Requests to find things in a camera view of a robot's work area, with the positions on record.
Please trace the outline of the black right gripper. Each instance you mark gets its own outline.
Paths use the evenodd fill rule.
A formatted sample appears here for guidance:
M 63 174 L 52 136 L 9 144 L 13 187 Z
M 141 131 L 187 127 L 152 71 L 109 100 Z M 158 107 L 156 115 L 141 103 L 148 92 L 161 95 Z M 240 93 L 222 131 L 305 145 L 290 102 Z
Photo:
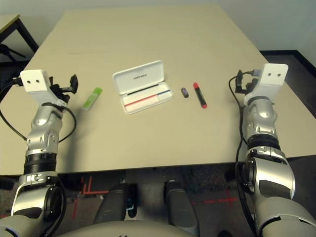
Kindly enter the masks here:
M 246 84 L 246 89 L 242 88 L 242 79 L 243 79 L 243 72 L 239 70 L 235 78 L 235 93 L 249 94 L 250 92 L 253 91 L 253 89 L 257 85 L 258 79 L 253 78 L 251 82 Z

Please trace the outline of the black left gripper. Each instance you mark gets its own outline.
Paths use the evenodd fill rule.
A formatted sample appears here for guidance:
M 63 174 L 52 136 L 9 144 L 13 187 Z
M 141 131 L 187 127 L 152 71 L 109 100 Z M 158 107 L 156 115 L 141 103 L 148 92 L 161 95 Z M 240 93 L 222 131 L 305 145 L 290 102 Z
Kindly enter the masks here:
M 66 93 L 72 92 L 73 94 L 76 94 L 79 85 L 76 74 L 71 76 L 70 87 L 60 87 L 59 84 L 53 84 L 53 77 L 49 77 L 49 81 L 51 84 L 51 91 L 57 96 L 58 99 L 64 102 L 68 102 L 70 99 L 70 96 L 66 95 Z

